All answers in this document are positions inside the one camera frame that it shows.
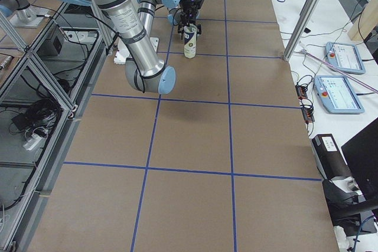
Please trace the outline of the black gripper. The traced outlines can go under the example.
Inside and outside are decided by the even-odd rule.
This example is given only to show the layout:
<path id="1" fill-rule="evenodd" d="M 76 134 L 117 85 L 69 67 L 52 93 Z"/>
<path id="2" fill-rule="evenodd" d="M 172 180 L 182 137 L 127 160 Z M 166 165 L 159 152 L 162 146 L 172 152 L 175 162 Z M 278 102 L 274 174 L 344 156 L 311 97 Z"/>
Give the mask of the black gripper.
<path id="1" fill-rule="evenodd" d="M 184 24 L 179 23 L 177 32 L 180 35 L 181 39 L 183 39 L 184 35 L 184 26 L 189 27 L 191 24 L 195 24 L 195 20 L 197 18 L 197 0 L 182 0 L 180 2 L 180 7 L 182 9 L 181 13 L 181 20 L 184 21 Z M 196 25 L 197 28 L 197 35 L 201 35 L 202 28 L 201 24 Z"/>

